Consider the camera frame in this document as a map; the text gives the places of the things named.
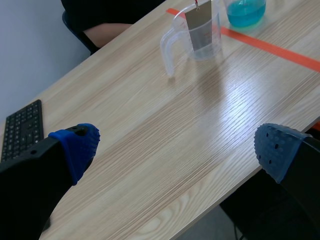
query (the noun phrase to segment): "person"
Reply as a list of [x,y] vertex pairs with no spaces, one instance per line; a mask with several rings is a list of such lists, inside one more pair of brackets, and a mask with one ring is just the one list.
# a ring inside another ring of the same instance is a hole
[[73,30],[102,48],[165,0],[61,0]]

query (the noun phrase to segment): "black shirt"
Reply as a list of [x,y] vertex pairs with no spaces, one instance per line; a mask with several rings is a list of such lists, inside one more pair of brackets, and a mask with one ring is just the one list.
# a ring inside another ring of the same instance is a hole
[[83,32],[100,24],[134,24],[165,0],[61,0],[72,28]]

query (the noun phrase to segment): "cup handle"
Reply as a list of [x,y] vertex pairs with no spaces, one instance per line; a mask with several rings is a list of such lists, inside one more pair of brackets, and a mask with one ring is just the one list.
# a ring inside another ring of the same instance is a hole
[[172,45],[179,39],[179,33],[171,28],[161,39],[161,52],[167,74],[172,77],[175,73],[174,60],[172,56]]

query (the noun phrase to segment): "string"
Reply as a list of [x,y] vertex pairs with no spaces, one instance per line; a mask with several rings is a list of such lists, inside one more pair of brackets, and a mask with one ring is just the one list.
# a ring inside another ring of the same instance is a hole
[[197,10],[200,9],[199,4],[198,4],[198,0],[195,0],[195,6],[196,6],[196,9],[197,9]]

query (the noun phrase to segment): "floor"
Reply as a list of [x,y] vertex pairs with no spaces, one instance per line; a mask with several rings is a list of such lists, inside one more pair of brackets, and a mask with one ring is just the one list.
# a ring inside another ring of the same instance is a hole
[[[238,239],[242,236],[237,230]],[[220,206],[211,210],[177,240],[237,240],[234,224]]]

